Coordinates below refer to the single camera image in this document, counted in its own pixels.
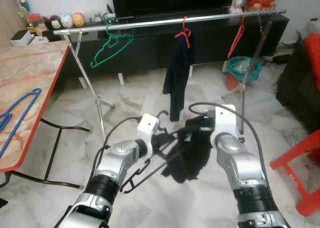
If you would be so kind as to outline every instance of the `red stool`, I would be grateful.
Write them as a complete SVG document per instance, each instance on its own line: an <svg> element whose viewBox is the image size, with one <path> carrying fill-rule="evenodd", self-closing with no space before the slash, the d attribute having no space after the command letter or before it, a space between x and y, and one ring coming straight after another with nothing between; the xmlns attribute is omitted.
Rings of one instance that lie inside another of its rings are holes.
<svg viewBox="0 0 320 228"><path fill-rule="evenodd" d="M301 180L298 178L297 174L288 163L306 152L310 152L308 157L320 162L320 129L309 135L306 139L270 163L270 167L273 170L283 167L288 173L289 177L295 182L303 199L295 206L295 208L301 215L305 217L310 216L311 214L320 210L320 188L312 194L309 194Z"/></svg>

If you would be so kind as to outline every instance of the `table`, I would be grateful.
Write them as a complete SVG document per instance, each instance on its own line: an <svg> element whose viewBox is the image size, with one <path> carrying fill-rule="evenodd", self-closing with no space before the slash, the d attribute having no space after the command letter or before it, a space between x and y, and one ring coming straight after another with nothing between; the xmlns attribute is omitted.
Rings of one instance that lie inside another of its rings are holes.
<svg viewBox="0 0 320 228"><path fill-rule="evenodd" d="M50 185L80 187L67 182L48 180L48 175L62 129L83 130L85 132L90 132L90 130L82 127L60 126L41 118L68 52L69 47L66 41L0 49L0 114L5 113L15 101L26 93L35 88L41 89L41 93L0 158L0 172L5 172L6 177L5 182L0 184L0 188L8 184L11 175ZM13 113L11 120L4 130L0 131L0 149L32 99L32 95L28 96L10 112ZM23 164L40 121L59 129L44 179L15 171Z"/></svg>

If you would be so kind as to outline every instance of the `sofa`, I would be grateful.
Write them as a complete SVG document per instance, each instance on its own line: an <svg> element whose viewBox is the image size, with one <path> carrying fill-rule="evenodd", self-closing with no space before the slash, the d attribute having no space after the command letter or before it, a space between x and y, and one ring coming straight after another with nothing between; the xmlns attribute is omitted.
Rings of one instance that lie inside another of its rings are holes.
<svg viewBox="0 0 320 228"><path fill-rule="evenodd" d="M277 100L304 123L308 132L320 129L320 91L306 40L295 48L278 81Z"/></svg>

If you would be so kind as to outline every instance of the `red hanger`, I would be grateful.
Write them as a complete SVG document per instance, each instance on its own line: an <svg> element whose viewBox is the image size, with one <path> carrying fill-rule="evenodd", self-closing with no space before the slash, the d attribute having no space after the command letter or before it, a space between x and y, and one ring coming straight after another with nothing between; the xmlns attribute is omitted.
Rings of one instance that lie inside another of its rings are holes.
<svg viewBox="0 0 320 228"><path fill-rule="evenodd" d="M177 37L179 37L181 35L185 36L186 45L187 45L188 49L190 49L190 42L189 42L189 38L188 37L190 37L190 35L191 35L191 30L186 28L186 19L187 19L187 17L185 16L183 18L183 22L182 22L182 32L180 32L179 34L176 34L174 36L174 38L177 38Z"/></svg>
<svg viewBox="0 0 320 228"><path fill-rule="evenodd" d="M244 12L243 16L242 16L242 21L241 21L241 25L239 27L239 30L234 38L234 41L230 47L230 51L228 53L228 57L227 59L229 60L229 58L231 57L232 53L234 52L236 46L238 45L238 42L240 41L241 37L243 36L244 32L245 32L245 17L246 17L247 11Z"/></svg>

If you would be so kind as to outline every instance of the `metal tripod stand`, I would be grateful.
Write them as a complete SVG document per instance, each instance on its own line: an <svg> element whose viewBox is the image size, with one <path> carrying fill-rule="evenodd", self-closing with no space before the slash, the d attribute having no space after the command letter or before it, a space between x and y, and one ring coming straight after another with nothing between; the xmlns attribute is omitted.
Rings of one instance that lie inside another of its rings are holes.
<svg viewBox="0 0 320 228"><path fill-rule="evenodd" d="M106 139L106 130L105 130L105 123L104 123L104 116L102 114L102 108L101 108L101 104L107 106L107 107L110 107L111 109L115 108L114 105L112 104L109 104L103 100L101 100L100 96L97 96L93 86L91 85L91 82L85 72L85 69L84 67L82 66L80 60L79 60L79 57L78 57L78 52L79 52L79 49L80 49L80 43L81 43L81 38L82 38L82 32L80 31L79 34L78 34L78 38L77 38L77 42L76 42L76 48L74 49L74 47L72 46L72 43L71 43L71 40L69 38L69 35L67 33L64 33L63 34L64 36L64 39L68 42L68 45L69 45L69 48L70 48L70 51L72 52L73 54L73 57L77 63L77 65L79 66L80 68L80 71L91 91L91 93L93 94L93 96L95 97L95 104L96 104L96 108L98 110L98 115L99 115L99 120L100 120L100 125L101 125L101 131L102 131L102 137L103 137L103 140Z"/></svg>
<svg viewBox="0 0 320 228"><path fill-rule="evenodd" d="M267 36L269 34L270 28L272 26L272 15L270 15L269 20L267 21L264 29L261 31L261 38L260 41L258 43L258 46L254 52L253 58L251 60L251 63L249 65L249 68L243 78L243 80L237 85L236 88L234 88L233 90L231 90L230 92L228 92L227 94L223 95L221 98L225 99L227 96L233 94L234 92L240 91L240 101L241 101L241 115L245 116L245 94L246 94L246 88L247 88L247 81L249 78L249 75L251 74L252 70L255 67L255 64L257 62L257 59L260 55L260 52L262 50L262 48L264 47L265 41L267 39ZM240 130L239 130L240 134L243 135L244 134L244 120L241 119L240 121Z"/></svg>

